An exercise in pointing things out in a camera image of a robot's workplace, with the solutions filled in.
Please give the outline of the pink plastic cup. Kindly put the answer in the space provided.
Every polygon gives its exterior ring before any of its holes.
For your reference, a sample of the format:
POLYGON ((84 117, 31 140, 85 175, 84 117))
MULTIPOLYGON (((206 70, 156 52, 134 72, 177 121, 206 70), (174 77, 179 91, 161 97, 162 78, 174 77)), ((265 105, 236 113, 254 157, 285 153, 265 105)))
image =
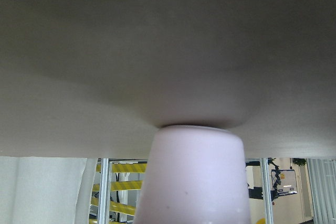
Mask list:
POLYGON ((211 127, 160 129, 151 147, 135 223, 250 223, 244 146, 211 127))

